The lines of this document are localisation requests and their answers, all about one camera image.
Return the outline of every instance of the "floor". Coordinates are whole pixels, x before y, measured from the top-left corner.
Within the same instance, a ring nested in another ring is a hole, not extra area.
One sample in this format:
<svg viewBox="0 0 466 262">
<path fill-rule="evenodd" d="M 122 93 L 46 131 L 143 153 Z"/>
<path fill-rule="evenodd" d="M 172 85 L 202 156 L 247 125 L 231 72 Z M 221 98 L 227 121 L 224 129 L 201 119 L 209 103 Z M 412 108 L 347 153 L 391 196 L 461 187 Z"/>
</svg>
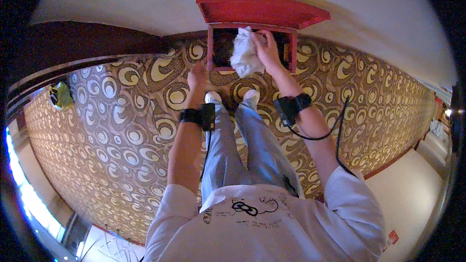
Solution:
<svg viewBox="0 0 466 262">
<path fill-rule="evenodd" d="M 190 67 L 207 54 L 206 38 L 178 41 L 166 55 L 101 65 L 69 76 L 75 107 L 56 110 L 43 90 L 26 107 L 35 154 L 63 199 L 95 224 L 145 241 L 166 186 L 178 112 L 189 93 Z M 427 130 L 434 94 L 399 69 L 355 49 L 300 37 L 295 79 L 333 125 L 346 96 L 341 160 L 363 174 L 416 144 Z M 280 124 L 268 74 L 239 79 L 212 72 L 210 90 L 239 101 L 260 90 L 259 114 L 300 176 L 307 198 L 322 194 L 304 143 Z M 237 149 L 247 147 L 235 128 Z"/>
</svg>

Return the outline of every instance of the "wrist strap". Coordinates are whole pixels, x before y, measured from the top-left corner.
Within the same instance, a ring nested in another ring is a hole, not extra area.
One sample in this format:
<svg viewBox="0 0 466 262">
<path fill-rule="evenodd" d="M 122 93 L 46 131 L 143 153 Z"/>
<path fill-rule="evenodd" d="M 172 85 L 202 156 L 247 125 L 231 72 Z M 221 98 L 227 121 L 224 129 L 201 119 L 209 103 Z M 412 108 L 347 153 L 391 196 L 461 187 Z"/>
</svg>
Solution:
<svg viewBox="0 0 466 262">
<path fill-rule="evenodd" d="M 190 122 L 202 126 L 202 114 L 201 111 L 194 108 L 186 108 L 179 114 L 178 120 L 180 123 Z"/>
</svg>

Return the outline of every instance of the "black cable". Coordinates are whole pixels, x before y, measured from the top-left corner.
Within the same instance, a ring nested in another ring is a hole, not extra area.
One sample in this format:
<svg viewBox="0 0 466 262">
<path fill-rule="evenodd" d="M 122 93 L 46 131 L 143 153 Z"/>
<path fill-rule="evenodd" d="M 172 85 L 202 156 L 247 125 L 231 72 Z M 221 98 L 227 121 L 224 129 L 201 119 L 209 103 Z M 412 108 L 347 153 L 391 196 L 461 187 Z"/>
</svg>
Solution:
<svg viewBox="0 0 466 262">
<path fill-rule="evenodd" d="M 338 116 L 338 118 L 336 118 L 335 120 L 335 124 L 333 125 L 333 127 L 330 129 L 330 131 L 325 134 L 324 136 L 322 137 L 318 137 L 318 138 L 311 138 L 311 137 L 305 137 L 301 134 L 298 134 L 297 132 L 295 132 L 291 126 L 288 126 L 288 129 L 294 133 L 295 135 L 297 135 L 298 137 L 301 137 L 303 139 L 308 139 L 308 140 L 311 140 L 311 141 L 319 141 L 319 140 L 322 140 L 322 139 L 325 139 L 326 137 L 328 137 L 336 128 L 336 124 L 338 123 L 338 120 L 340 120 L 340 129 L 338 130 L 338 136 L 336 138 L 336 149 L 335 149 L 335 158 L 336 158 L 336 162 L 346 171 L 348 172 L 349 174 L 353 175 L 354 177 L 356 177 L 356 175 L 354 175 L 353 172 L 351 172 L 346 166 L 343 165 L 343 163 L 340 161 L 340 157 L 338 156 L 338 149 L 340 148 L 340 138 L 341 138 L 341 131 L 343 130 L 343 120 L 344 120 L 344 114 L 345 114 L 345 111 L 346 111 L 346 107 L 348 106 L 348 102 L 349 102 L 349 97 L 346 97 L 346 101 L 343 105 L 343 110 L 341 111 L 340 115 Z"/>
<path fill-rule="evenodd" d="M 201 178 L 199 178 L 199 182 L 202 181 L 202 176 L 204 176 L 204 170 L 206 168 L 206 162 L 207 162 L 207 156 L 209 155 L 209 149 L 210 149 L 210 141 L 212 139 L 212 132 L 207 131 L 206 134 L 209 133 L 209 140 L 207 141 L 207 153 L 206 153 L 206 159 L 204 160 L 204 166 L 202 167 L 202 173 L 201 173 Z"/>
</svg>

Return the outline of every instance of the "person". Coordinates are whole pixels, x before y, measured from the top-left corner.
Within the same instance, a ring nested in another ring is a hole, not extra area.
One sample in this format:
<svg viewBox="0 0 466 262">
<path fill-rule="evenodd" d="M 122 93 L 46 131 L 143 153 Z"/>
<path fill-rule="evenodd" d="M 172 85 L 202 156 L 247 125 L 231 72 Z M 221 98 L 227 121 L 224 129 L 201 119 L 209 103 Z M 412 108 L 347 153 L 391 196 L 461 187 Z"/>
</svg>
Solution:
<svg viewBox="0 0 466 262">
<path fill-rule="evenodd" d="M 252 39 L 257 55 L 282 96 L 303 90 L 279 61 L 270 32 Z M 298 198 L 302 187 L 276 137 L 256 110 L 259 92 L 249 90 L 236 110 L 236 121 L 248 146 L 246 169 L 236 149 L 234 125 L 216 92 L 205 95 L 206 68 L 197 63 L 188 74 L 186 107 L 215 104 L 216 129 L 201 191 L 202 132 L 199 125 L 179 124 L 168 164 L 168 180 L 157 214 L 149 226 L 144 261 L 376 261 L 385 245 L 381 208 L 359 178 L 344 171 L 335 158 L 335 141 L 304 140 L 311 154 L 325 204 Z M 319 137 L 328 131 L 314 105 L 300 111 L 300 133 Z"/>
</svg>

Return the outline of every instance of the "red label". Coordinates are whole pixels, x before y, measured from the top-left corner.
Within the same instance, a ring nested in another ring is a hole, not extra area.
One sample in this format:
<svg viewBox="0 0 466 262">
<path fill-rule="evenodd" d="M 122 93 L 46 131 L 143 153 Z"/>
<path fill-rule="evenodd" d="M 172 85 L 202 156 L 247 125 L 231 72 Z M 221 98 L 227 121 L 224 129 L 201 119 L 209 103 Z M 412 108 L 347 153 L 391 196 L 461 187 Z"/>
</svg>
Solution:
<svg viewBox="0 0 466 262">
<path fill-rule="evenodd" d="M 391 232 L 388 234 L 388 237 L 390 238 L 391 243 L 392 243 L 393 245 L 399 240 L 397 233 L 395 233 L 395 230 L 391 231 Z"/>
</svg>

